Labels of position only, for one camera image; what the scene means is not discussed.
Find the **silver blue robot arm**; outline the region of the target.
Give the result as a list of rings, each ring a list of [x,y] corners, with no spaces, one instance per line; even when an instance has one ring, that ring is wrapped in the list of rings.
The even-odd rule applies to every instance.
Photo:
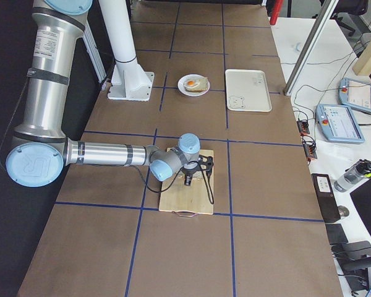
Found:
[[[148,166],[159,181],[197,165],[200,142],[182,135],[175,147],[84,142],[79,137],[91,115],[99,86],[91,71],[74,57],[80,38],[90,35],[91,1],[35,1],[32,17],[38,26],[32,66],[22,97],[23,122],[14,129],[6,157],[9,177],[27,187],[53,182],[70,164]]]

